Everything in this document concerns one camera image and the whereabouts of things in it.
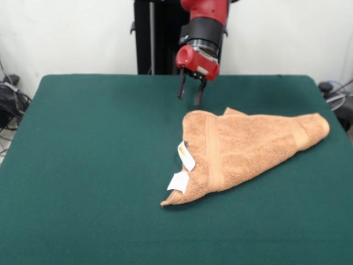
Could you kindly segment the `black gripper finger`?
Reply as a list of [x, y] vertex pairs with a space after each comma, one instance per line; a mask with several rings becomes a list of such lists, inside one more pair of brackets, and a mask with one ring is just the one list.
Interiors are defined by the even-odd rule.
[[178, 92], [178, 99], [182, 100], [183, 99], [183, 95], [184, 95], [184, 92], [185, 92], [185, 81], [186, 81], [186, 72], [185, 72], [185, 68], [182, 67], [180, 69], [180, 78], [181, 78], [181, 81], [180, 81], [180, 88], [179, 88], [179, 92]]
[[194, 106], [199, 106], [201, 104], [202, 96], [203, 96], [204, 89], [205, 89], [206, 85], [207, 85], [207, 80], [206, 79], [201, 80], [201, 83], [200, 83], [198, 90], [197, 90], [197, 94], [194, 99]]

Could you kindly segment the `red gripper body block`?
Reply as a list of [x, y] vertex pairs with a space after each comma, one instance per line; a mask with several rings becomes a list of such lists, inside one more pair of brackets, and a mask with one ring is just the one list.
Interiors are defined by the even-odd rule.
[[191, 73], [200, 74], [208, 81], [213, 81], [220, 71], [217, 58], [191, 45], [184, 45], [179, 49], [175, 62], [179, 69], [185, 68]]

